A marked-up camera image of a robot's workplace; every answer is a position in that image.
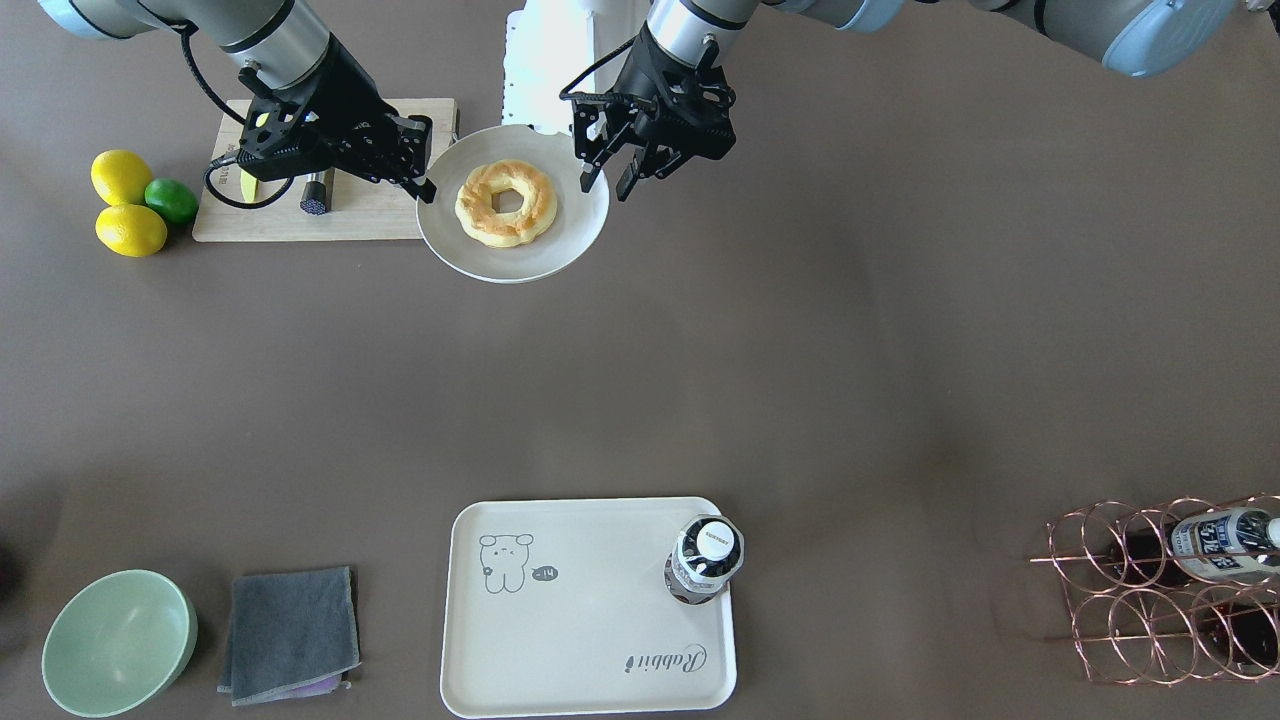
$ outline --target gray towel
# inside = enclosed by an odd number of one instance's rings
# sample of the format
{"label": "gray towel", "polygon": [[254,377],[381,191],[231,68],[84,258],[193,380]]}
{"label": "gray towel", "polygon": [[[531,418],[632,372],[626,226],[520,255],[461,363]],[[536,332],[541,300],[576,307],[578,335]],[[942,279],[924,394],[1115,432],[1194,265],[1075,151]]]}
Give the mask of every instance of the gray towel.
{"label": "gray towel", "polygon": [[357,665],[351,568],[236,580],[218,683],[233,706],[328,693]]}

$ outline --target white plate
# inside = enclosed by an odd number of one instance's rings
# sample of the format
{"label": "white plate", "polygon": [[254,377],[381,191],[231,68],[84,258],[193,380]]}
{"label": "white plate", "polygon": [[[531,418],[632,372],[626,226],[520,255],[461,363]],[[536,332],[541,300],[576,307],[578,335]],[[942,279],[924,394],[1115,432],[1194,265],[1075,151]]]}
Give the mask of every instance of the white plate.
{"label": "white plate", "polygon": [[[559,210],[548,231],[529,245],[493,249],[462,231],[453,213],[458,190],[475,168],[506,159],[524,160],[547,173]],[[579,188],[581,161],[567,135],[543,135],[525,126],[499,126],[468,135],[428,169],[435,201],[417,204],[417,227],[431,250],[451,268],[494,283],[545,278],[577,260],[591,246],[609,214],[608,182],[596,179],[590,192]]]}
{"label": "white plate", "polygon": [[444,705],[460,717],[525,717],[723,703],[737,683],[730,593],[690,606],[663,582],[676,536],[699,514],[718,510],[700,497],[463,510],[449,550]]}

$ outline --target wooden cutting board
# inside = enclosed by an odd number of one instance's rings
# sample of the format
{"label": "wooden cutting board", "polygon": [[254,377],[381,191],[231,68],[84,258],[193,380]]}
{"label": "wooden cutting board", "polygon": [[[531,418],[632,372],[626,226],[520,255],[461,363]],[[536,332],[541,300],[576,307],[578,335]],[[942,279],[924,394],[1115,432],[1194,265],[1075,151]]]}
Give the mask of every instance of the wooden cutting board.
{"label": "wooden cutting board", "polygon": [[[389,99],[401,115],[431,118],[431,156],[429,163],[457,140],[458,104],[452,97]],[[229,105],[241,114],[248,100],[232,100]],[[223,117],[210,159],[239,145],[241,126]],[[284,181],[262,183],[257,200],[275,192]],[[241,197],[241,169],[230,165],[214,173],[218,191],[232,200]],[[380,182],[365,182],[343,172],[334,173],[332,208],[324,215],[308,215],[298,208],[302,178],[289,191],[266,208],[241,210],[224,205],[204,190],[200,214],[191,236],[200,242],[297,242],[326,240],[421,240],[417,210],[403,190]]]}

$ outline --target copper wire rack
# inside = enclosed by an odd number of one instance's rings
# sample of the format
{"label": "copper wire rack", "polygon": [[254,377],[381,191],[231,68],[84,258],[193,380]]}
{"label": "copper wire rack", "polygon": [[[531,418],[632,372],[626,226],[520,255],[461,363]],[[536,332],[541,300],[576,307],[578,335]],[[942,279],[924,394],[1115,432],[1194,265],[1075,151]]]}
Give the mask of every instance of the copper wire rack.
{"label": "copper wire rack", "polygon": [[1094,683],[1174,685],[1258,682],[1280,675],[1280,578],[1208,580],[1172,560],[1169,530],[1228,507],[1280,515],[1280,496],[1222,503],[1194,497],[1153,507],[1103,501],[1047,523],[1050,564],[1061,579],[1071,635]]}

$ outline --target yellow lemon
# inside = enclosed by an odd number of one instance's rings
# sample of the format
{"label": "yellow lemon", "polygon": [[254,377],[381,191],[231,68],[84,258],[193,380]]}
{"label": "yellow lemon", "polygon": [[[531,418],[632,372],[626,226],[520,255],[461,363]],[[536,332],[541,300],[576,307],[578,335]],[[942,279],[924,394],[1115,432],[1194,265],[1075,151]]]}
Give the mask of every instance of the yellow lemon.
{"label": "yellow lemon", "polygon": [[140,205],[151,182],[151,168],[128,150],[108,150],[90,168],[93,190],[108,205]]}
{"label": "yellow lemon", "polygon": [[120,255],[145,258],[164,247],[169,227],[146,205],[113,205],[97,215],[97,238]]}

